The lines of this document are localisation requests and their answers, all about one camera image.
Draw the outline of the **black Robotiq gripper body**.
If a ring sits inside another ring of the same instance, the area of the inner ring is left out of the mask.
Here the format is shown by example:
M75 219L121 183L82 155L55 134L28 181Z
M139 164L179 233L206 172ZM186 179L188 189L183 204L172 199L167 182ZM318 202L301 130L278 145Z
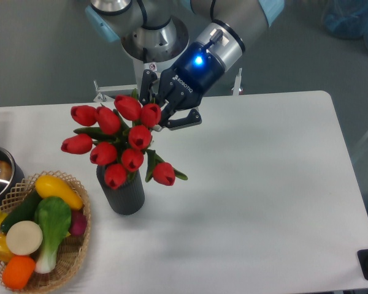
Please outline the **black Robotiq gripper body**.
M162 71L156 102L166 106L161 122L166 123L176 112L189 110L201 103L204 94L224 74L221 62L211 54L214 43L192 43L170 66Z

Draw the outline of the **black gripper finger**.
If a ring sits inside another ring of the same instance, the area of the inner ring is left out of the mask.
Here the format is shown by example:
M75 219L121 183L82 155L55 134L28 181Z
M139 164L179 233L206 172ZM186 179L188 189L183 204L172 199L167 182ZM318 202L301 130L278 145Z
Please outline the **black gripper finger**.
M141 104L149 104L155 96L152 87L158 81L156 72L145 69L142 74L142 82L139 90L139 102Z
M158 125L160 128L168 128L169 130L179 130L187 127L197 126L202 123L202 117L198 108L192 108L188 115L179 119L168 119L164 122L160 122Z

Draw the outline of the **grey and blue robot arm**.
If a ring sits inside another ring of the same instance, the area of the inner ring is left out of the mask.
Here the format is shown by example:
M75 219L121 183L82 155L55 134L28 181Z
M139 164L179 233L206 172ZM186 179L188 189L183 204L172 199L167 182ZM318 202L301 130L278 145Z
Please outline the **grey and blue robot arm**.
M195 126L205 93L282 12L283 1L182 1L209 20L190 41L182 11L172 1L91 1L88 21L132 59L143 105L161 107L155 130Z

